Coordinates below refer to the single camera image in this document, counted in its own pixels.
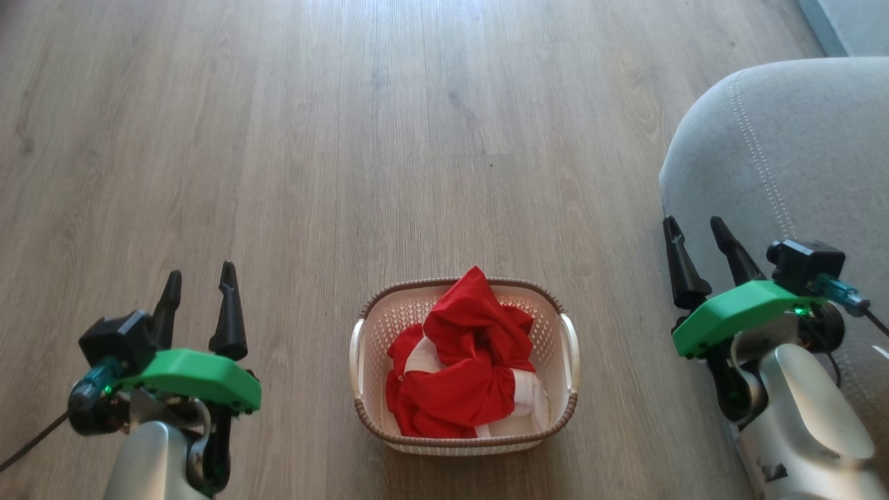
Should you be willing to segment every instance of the green bracket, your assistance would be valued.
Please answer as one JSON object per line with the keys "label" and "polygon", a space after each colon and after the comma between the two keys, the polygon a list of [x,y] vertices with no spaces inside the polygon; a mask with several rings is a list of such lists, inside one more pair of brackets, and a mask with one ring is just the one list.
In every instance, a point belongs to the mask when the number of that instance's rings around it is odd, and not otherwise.
{"label": "green bracket", "polygon": [[800,297],[774,281],[748,281],[706,301],[675,332],[679,356],[701,358],[710,347],[743,330],[759,327],[786,310],[822,303],[821,297]]}
{"label": "green bracket", "polygon": [[191,349],[159,351],[142,373],[118,381],[120,388],[138,387],[226,405],[237,414],[260,409],[262,388],[235,361]]}

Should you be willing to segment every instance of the brown woven rim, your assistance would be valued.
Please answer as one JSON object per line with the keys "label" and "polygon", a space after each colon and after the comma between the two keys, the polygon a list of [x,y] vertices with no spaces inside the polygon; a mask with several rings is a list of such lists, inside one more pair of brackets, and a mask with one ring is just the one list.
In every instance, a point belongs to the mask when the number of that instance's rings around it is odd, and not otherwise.
{"label": "brown woven rim", "polygon": [[[453,284],[456,283],[458,279],[459,278],[419,279],[415,281],[406,281],[404,283],[387,286],[386,288],[383,288],[379,292],[374,294],[373,297],[371,297],[371,300],[367,301],[367,304],[365,304],[364,307],[361,309],[359,318],[367,319],[367,315],[370,313],[373,306],[376,305],[376,303],[379,302],[380,299],[388,294],[401,292],[403,290],[411,290],[414,288],[425,288],[431,286],[453,286]],[[536,283],[533,283],[532,281],[510,278],[488,278],[488,284],[491,286],[518,286],[520,288],[532,290],[546,298],[547,301],[552,304],[553,308],[559,314],[565,314],[565,308],[563,308],[562,304],[555,297],[553,297],[549,290],[543,288],[540,285],[537,285]],[[381,440],[395,445],[428,448],[486,448],[495,446],[520,445],[544,440],[549,436],[552,436],[556,432],[561,431],[568,424],[568,421],[571,420],[572,415],[574,415],[575,407],[577,407],[577,393],[573,392],[571,395],[568,396],[568,405],[567,407],[565,407],[565,411],[558,419],[558,421],[550,425],[546,431],[536,432],[534,434],[525,434],[522,436],[504,436],[502,438],[482,438],[476,440],[437,440],[432,438],[411,438],[405,436],[396,436],[395,434],[385,432],[379,425],[371,420],[371,417],[364,409],[364,402],[360,398],[355,399],[355,411],[358,413],[358,418],[361,419],[361,423],[364,424],[364,427],[367,427],[367,430],[370,431],[371,434],[380,438]]]}

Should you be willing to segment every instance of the basket handle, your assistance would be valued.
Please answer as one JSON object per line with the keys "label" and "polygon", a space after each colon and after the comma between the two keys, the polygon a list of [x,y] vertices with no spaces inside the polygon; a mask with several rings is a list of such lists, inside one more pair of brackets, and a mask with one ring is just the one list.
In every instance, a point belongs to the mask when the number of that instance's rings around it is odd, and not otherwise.
{"label": "basket handle", "polygon": [[359,319],[352,328],[352,341],[348,345],[348,371],[352,376],[352,393],[355,399],[361,399],[364,393],[364,384],[361,374],[358,373],[358,356],[361,348],[361,330],[364,327],[364,318]]}
{"label": "basket handle", "polygon": [[577,342],[577,332],[574,324],[567,314],[560,314],[562,327],[562,342],[568,346],[568,373],[571,377],[571,394],[577,394],[581,385],[581,348]]}

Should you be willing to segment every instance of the red garment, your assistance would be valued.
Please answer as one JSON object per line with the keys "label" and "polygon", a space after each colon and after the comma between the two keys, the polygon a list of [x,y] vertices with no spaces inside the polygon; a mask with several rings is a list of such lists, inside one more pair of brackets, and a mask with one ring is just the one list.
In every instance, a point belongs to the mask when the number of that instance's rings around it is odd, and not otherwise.
{"label": "red garment", "polygon": [[[512,369],[534,372],[528,361],[533,318],[502,306],[484,273],[474,267],[438,301],[422,325],[389,346],[393,369],[386,402],[404,436],[475,438],[477,425],[515,409]],[[441,371],[404,372],[423,334],[435,344]]]}

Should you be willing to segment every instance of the laundry basket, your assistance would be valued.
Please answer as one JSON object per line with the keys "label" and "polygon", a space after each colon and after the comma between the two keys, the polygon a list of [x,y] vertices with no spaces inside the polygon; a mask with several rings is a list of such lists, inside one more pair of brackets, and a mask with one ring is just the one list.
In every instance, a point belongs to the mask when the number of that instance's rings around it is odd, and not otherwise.
{"label": "laundry basket", "polygon": [[577,405],[581,379],[580,351],[574,326],[559,302],[534,283],[489,278],[504,305],[516,306],[534,318],[531,362],[549,395],[549,428],[545,431],[470,440],[438,440],[402,436],[386,406],[386,375],[392,369],[387,350],[410,325],[422,323],[457,278],[401,283],[375,294],[364,306],[352,331],[349,369],[355,410],[367,429],[387,445],[405,453],[437,456],[480,456],[532,448],[562,430]]}

